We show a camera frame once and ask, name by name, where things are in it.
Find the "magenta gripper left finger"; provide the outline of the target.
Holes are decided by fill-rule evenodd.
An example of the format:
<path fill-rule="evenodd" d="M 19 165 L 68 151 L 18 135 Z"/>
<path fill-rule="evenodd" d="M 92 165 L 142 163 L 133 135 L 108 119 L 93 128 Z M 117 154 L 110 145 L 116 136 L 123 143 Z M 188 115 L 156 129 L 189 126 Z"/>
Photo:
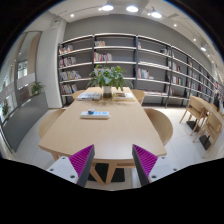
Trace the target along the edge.
<path fill-rule="evenodd" d="M 89 177 L 94 155 L 94 146 L 90 145 L 70 157 L 60 157 L 47 171 L 84 187 Z"/>

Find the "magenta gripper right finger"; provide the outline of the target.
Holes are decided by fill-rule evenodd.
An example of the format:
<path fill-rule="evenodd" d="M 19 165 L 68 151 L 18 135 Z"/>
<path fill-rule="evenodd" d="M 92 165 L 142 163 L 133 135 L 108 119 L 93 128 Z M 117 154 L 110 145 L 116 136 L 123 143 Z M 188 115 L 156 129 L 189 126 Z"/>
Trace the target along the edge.
<path fill-rule="evenodd" d="M 157 181 L 178 170 L 167 157 L 156 156 L 137 145 L 132 146 L 132 155 L 141 186 Z"/>

